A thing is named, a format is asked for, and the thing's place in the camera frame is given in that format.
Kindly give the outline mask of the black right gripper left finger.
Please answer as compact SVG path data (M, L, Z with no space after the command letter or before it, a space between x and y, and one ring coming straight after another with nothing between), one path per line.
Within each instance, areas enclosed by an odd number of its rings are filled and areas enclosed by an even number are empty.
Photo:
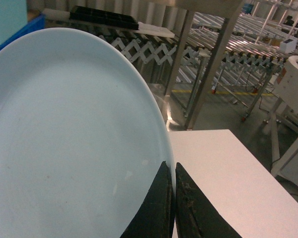
M172 179L163 161L138 212L122 233L122 238L172 237Z

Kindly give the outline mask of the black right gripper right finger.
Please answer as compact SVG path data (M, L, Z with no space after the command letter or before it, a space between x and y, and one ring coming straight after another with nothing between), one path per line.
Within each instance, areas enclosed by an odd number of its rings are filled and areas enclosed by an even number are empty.
M239 238L184 167L176 163L176 228L179 238Z

